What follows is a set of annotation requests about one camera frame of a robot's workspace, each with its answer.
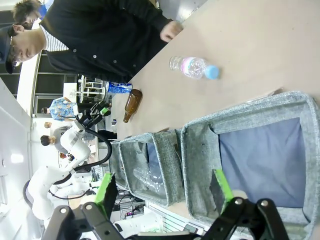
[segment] ear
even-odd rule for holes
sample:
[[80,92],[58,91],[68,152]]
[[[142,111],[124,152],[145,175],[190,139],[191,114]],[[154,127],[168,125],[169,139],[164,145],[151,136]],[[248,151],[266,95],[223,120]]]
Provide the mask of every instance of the ear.
[[22,25],[13,25],[13,30],[16,33],[24,32],[25,28]]

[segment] man in black jacket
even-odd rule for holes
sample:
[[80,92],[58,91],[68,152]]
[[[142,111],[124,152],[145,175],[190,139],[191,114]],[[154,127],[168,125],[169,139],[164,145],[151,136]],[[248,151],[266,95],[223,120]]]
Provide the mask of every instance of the man in black jacket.
[[182,26],[148,0],[54,0],[40,28],[10,30],[0,30],[0,63],[9,73],[11,63],[46,50],[61,72],[127,83]]

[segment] beige tabletop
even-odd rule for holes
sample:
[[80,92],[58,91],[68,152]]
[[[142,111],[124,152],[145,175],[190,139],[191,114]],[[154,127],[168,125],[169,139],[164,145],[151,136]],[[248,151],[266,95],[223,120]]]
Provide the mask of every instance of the beige tabletop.
[[[319,0],[208,0],[184,26],[131,80],[143,99],[129,123],[122,121],[128,95],[114,97],[119,139],[181,128],[278,88],[320,99]],[[221,78],[171,71],[172,56],[206,58]]]

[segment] pink label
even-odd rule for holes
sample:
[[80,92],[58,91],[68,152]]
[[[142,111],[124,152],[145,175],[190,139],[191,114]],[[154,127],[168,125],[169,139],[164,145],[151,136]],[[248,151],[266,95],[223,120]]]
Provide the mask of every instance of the pink label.
[[182,61],[181,70],[184,74],[189,75],[189,65],[194,57],[186,57]]

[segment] blue bottle cap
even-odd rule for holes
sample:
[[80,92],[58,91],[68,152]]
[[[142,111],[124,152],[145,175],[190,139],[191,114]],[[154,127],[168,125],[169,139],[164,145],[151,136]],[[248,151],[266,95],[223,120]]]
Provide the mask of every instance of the blue bottle cap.
[[209,65],[205,68],[204,74],[208,79],[217,79],[219,77],[219,68],[214,65]]

